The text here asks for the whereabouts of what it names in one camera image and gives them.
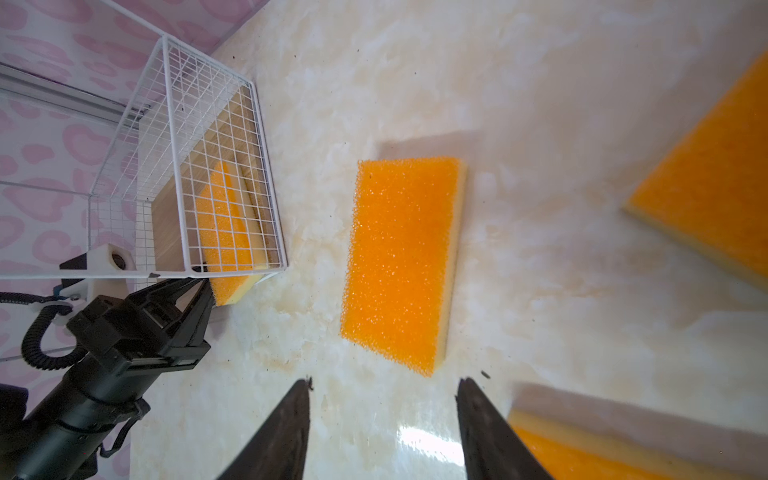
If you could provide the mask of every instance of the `yellow sponge layer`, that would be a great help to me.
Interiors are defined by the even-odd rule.
[[[768,53],[626,209],[768,290]]]
[[[509,425],[555,480],[747,480],[606,435],[512,410]]]
[[[220,161],[195,198],[197,227],[209,272],[264,268],[268,263],[263,237],[250,196],[237,165]],[[217,305],[238,302],[263,275],[210,279]]]
[[[359,163],[341,334],[424,376],[445,356],[466,169]]]

